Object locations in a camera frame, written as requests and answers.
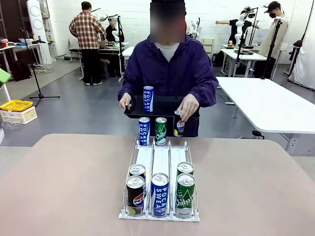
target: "blue can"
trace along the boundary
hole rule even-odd
[[[150,145],[150,119],[147,117],[139,119],[139,137],[141,146]]]
[[[151,179],[151,214],[154,217],[165,217],[167,213],[169,179],[166,174],[157,173]]]
[[[145,86],[143,88],[143,110],[145,112],[153,111],[153,87]]]

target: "white crate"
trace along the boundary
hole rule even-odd
[[[23,112],[0,110],[0,115],[3,121],[8,121],[10,118],[21,119],[23,124],[30,123],[32,120],[37,118],[35,107],[30,107]]]

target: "black tray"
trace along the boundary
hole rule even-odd
[[[130,110],[126,109],[124,114],[132,119],[139,119],[141,117],[150,118],[150,135],[155,135],[155,121],[158,117],[167,119],[167,137],[173,136],[174,128],[174,111],[178,109],[184,97],[164,97],[154,96],[153,112],[145,112],[143,110],[143,96],[136,96],[131,103]],[[196,119],[200,117],[199,109],[189,118]]]

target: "green can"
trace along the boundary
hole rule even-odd
[[[156,145],[164,146],[166,144],[166,122],[167,119],[156,118]]]
[[[191,174],[193,176],[194,167],[189,162],[181,162],[177,166],[177,176],[180,174]]]
[[[192,213],[195,178],[191,174],[177,176],[175,213],[178,218],[190,218]]]

